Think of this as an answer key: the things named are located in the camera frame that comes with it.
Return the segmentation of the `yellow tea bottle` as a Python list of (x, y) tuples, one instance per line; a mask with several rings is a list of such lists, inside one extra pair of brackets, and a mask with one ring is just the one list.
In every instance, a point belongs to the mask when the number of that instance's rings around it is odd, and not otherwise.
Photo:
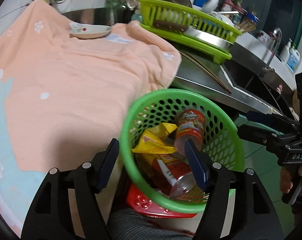
[(190, 166), (170, 154), (135, 154), (136, 163), (152, 186), (171, 199), (189, 192), (195, 185)]

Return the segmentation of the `red snack can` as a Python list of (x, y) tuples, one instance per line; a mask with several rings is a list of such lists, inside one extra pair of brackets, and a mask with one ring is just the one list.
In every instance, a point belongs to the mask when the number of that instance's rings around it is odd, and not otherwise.
[(185, 142), (191, 139), (198, 150), (203, 147), (207, 116), (199, 107), (186, 107), (175, 117), (177, 130), (174, 147), (185, 155)]

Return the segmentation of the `yellow snack wrapper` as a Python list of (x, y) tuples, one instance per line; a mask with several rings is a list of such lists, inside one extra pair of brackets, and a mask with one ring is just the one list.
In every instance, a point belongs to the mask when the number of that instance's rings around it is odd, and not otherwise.
[(174, 143), (169, 136), (177, 130), (176, 124), (162, 122), (161, 124), (145, 129), (139, 142), (132, 149), (139, 154), (172, 154), (176, 152)]

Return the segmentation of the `green plastic waste basket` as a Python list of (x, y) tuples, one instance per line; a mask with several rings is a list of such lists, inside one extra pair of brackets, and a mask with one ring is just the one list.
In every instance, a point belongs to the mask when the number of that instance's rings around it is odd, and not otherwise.
[(244, 170), (233, 121), (211, 100), (182, 89), (136, 100), (122, 127), (120, 151), (136, 187), (179, 213), (204, 211), (217, 169)]

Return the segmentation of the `steel sink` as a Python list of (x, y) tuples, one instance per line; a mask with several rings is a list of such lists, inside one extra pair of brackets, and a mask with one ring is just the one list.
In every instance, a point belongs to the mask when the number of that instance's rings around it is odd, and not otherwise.
[(272, 69), (246, 48), (235, 43), (231, 60), (224, 65), (237, 85), (274, 107), (286, 116), (291, 115), (293, 90)]

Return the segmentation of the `brown chopstick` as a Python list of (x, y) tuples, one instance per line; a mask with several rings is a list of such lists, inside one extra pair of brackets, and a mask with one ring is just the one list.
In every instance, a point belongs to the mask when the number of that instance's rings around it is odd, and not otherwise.
[(221, 81), (215, 74), (214, 72), (212, 72), (207, 66), (205, 66), (201, 61), (199, 61), (198, 59), (196, 59), (193, 55), (191, 55), (189, 52), (182, 52), (179, 51), (179, 53), (185, 57), (186, 59), (188, 59), (189, 61), (191, 61), (193, 64), (195, 64), (198, 68), (200, 68), (204, 73), (206, 73), (211, 79), (213, 79), (220, 87), (223, 88), (223, 90), (225, 90), (226, 92), (228, 92), (229, 94), (232, 94), (231, 89), (225, 84), (223, 83), (223, 81)]

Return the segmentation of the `red plastic stool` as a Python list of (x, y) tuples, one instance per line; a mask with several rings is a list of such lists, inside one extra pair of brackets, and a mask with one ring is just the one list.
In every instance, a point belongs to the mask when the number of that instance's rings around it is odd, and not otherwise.
[(134, 183), (130, 184), (128, 189), (126, 203), (138, 214), (152, 218), (193, 218), (195, 213), (180, 213), (168, 210), (159, 206), (156, 202), (150, 200), (144, 195)]

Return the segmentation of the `white dish soap bottle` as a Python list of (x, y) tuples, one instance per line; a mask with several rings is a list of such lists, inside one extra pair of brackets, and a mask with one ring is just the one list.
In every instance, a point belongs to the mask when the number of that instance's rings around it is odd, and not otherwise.
[(289, 70), (295, 72), (298, 67), (300, 57), (301, 56), (296, 49), (296, 45), (292, 42), (291, 39), (289, 39), (288, 43), (284, 46), (280, 53), (280, 61), (283, 65), (287, 66)]

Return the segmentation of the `peach flower towel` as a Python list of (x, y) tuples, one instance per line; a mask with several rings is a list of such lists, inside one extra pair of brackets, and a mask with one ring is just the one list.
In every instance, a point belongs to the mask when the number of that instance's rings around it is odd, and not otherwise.
[(36, 0), (0, 35), (0, 214), (17, 235), (48, 170), (104, 150), (130, 105), (169, 87), (181, 63), (137, 22), (90, 40), (71, 25)]

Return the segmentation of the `green dish rack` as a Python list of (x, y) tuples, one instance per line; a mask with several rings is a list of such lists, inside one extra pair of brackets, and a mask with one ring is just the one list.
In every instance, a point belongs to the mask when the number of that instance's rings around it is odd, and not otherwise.
[(137, 0), (142, 27), (162, 38), (201, 51), (222, 64), (242, 32), (204, 12), (162, 0)]

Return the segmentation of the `white ceramic saucer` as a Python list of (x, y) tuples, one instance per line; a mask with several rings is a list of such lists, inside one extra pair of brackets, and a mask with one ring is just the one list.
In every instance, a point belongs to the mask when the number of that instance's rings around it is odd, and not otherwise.
[(72, 37), (76, 37), (82, 40), (96, 39), (105, 37), (111, 33), (112, 27), (107, 25), (92, 25), (82, 24), (77, 22), (71, 22), (69, 34)]

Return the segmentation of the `dark utensil holder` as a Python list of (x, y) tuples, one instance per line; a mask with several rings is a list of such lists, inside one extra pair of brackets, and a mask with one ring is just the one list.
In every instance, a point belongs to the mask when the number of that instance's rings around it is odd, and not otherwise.
[(138, 8), (137, 0), (107, 0), (105, 4), (109, 10), (110, 26), (116, 23), (127, 24), (131, 21), (134, 11)]

